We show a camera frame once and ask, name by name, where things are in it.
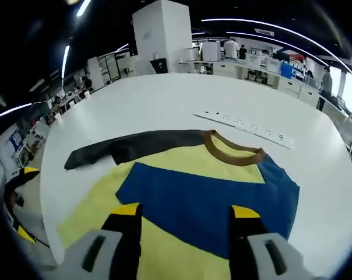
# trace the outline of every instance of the ceiling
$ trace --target ceiling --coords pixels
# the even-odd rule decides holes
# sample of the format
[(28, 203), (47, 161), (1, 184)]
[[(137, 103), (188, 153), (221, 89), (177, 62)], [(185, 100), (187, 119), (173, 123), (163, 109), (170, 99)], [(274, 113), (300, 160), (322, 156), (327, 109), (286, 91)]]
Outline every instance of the ceiling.
[[(34, 101), (29, 90), (50, 74), (61, 74), (65, 46), (71, 46), (66, 75), (82, 68), (94, 56), (129, 43), (135, 48), (131, 15), (151, 0), (91, 0), (85, 14), (76, 18), (82, 3), (73, 0), (1, 1), (0, 95), (8, 107)], [(323, 50), (289, 32), (261, 24), (201, 22), (208, 18), (244, 18), (269, 22), (299, 32), (341, 58), (352, 54), (352, 10), (345, 5), (319, 1), (177, 0), (189, 6), (195, 32), (226, 36), (226, 31), (254, 33), (254, 28), (274, 31), (274, 38), (315, 55)]]

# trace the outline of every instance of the white cabinet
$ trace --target white cabinet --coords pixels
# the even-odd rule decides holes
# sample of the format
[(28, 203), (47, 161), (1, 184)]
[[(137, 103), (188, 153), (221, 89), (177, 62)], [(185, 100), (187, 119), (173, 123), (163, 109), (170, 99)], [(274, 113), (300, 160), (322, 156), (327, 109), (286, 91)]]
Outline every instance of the white cabinet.
[(280, 78), (277, 89), (280, 92), (286, 93), (292, 97), (299, 98), (300, 84), (294, 80)]
[(232, 63), (214, 63), (213, 74), (216, 76), (238, 79), (237, 67)]
[(204, 61), (221, 60), (220, 43), (204, 42), (202, 44), (202, 57)]
[(238, 75), (236, 72), (229, 73), (229, 72), (222, 72), (222, 71), (213, 71), (213, 75), (238, 79)]
[(327, 115), (334, 123), (342, 123), (347, 116), (337, 109), (332, 103), (325, 100), (322, 112)]
[(311, 105), (312, 107), (317, 107), (319, 93), (318, 89), (314, 87), (307, 86), (306, 84), (301, 86), (299, 99), (307, 104)]
[(232, 63), (214, 63), (213, 70), (218, 72), (229, 72), (229, 73), (236, 72), (235, 65)]
[(280, 79), (278, 76), (268, 73), (267, 85), (274, 86), (276, 84), (276, 79)]

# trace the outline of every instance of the wall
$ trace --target wall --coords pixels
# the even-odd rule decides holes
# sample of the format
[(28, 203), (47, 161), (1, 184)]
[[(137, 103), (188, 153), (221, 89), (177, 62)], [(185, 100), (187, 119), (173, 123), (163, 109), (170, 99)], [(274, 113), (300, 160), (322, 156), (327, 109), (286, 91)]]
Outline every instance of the wall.
[(92, 88), (94, 90), (98, 90), (105, 86), (104, 80), (102, 78), (102, 73), (100, 66), (98, 64), (97, 57), (93, 57), (88, 59), (88, 69), (89, 69), (89, 77), (92, 81)]
[(17, 124), (13, 124), (3, 134), (0, 135), (0, 161), (3, 164), (7, 175), (12, 174), (18, 169), (17, 164), (12, 159), (15, 150), (13, 145), (8, 142), (9, 137), (18, 130)]
[(110, 55), (106, 58), (107, 60), (107, 66), (108, 66), (108, 71), (110, 72), (110, 77), (111, 79), (116, 78), (119, 76), (118, 68), (117, 68), (117, 62), (115, 60), (114, 55)]
[(316, 65), (316, 62), (312, 58), (307, 57), (305, 59), (305, 67), (308, 70), (311, 70), (312, 73), (315, 72), (315, 65)]
[(263, 42), (263, 41), (258, 41), (258, 40), (253, 40), (253, 39), (240, 38), (240, 37), (231, 37), (231, 38), (234, 39), (240, 45), (240, 47), (242, 45), (245, 45), (245, 48), (248, 51), (251, 49), (251, 47), (260, 48), (262, 50), (268, 50), (269, 48), (274, 48), (275, 51), (278, 51), (283, 48), (280, 45), (275, 45), (275, 44), (271, 44), (271, 43), (267, 43), (267, 42)]
[(123, 58), (118, 59), (118, 67), (119, 67), (119, 70), (121, 71), (122, 78), (126, 78), (124, 76), (124, 68), (127, 68), (129, 71), (134, 71), (135, 64), (138, 59), (139, 59), (138, 55), (134, 55), (132, 57), (130, 57), (130, 56), (123, 57)]
[(340, 84), (339, 84), (339, 90), (338, 90), (338, 95), (343, 98), (343, 92), (344, 92), (344, 86), (346, 84), (346, 73), (342, 72), (340, 74)]
[(183, 49), (192, 48), (192, 33), (189, 7), (162, 0), (163, 21), (166, 31), (168, 71), (187, 73), (188, 65), (180, 65)]
[(315, 80), (316, 80), (318, 83), (321, 83), (323, 74), (325, 74), (324, 67), (325, 67), (324, 65), (315, 63), (315, 69), (314, 69), (314, 71), (313, 71), (313, 74), (314, 74)]
[(153, 2), (137, 11), (132, 19), (138, 55), (140, 61), (144, 61), (146, 65), (143, 73), (152, 74), (154, 71), (149, 61), (153, 60), (153, 53), (158, 53), (159, 58), (167, 58), (161, 1)]
[(83, 83), (80, 81), (80, 78), (84, 76), (85, 76), (84, 69), (80, 69), (79, 71), (73, 74), (73, 79), (75, 80), (77, 86), (80, 86), (80, 87), (83, 86)]

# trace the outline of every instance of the round table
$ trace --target round table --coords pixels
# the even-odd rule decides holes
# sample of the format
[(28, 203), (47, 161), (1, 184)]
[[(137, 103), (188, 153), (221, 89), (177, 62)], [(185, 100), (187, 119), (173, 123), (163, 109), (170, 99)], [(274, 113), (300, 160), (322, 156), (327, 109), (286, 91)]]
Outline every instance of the round table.
[[(283, 132), (289, 150), (252, 134), (195, 117), (221, 111)], [(244, 80), (197, 74), (162, 74), (119, 80), (68, 110), (53, 123), (41, 166), (41, 209), (52, 253), (64, 248), (57, 225), (92, 185), (115, 166), (111, 157), (67, 171), (75, 149), (150, 130), (218, 130), (243, 146), (262, 147), (300, 186), (289, 242), (315, 275), (332, 275), (352, 249), (352, 163), (331, 120), (277, 90)]]

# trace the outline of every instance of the white pillar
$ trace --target white pillar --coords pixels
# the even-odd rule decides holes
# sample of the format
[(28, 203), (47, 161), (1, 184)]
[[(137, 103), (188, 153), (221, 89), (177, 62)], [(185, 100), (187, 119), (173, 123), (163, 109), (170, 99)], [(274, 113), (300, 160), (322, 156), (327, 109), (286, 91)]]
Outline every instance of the white pillar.
[(315, 64), (316, 64), (316, 62), (314, 60), (310, 59), (309, 57), (307, 57), (305, 59), (305, 67), (308, 70), (311, 70), (312, 73), (315, 73)]
[(105, 83), (102, 77), (102, 73), (101, 73), (100, 66), (98, 64), (97, 57), (88, 59), (88, 69), (90, 74), (89, 78), (92, 81), (92, 88), (94, 90), (102, 88), (105, 85)]
[(73, 79), (75, 80), (77, 86), (80, 86), (82, 84), (80, 79), (83, 76), (85, 76), (84, 69), (81, 69), (73, 74)]
[(339, 89), (338, 89), (338, 96), (343, 98), (343, 91), (344, 91), (344, 85), (346, 84), (346, 73), (342, 72), (340, 74), (340, 82), (339, 82)]
[(168, 0), (158, 0), (132, 15), (139, 59), (148, 64), (147, 74), (154, 73), (149, 61), (154, 53), (167, 60), (169, 72), (187, 72), (180, 65), (182, 52), (192, 48), (189, 8)]

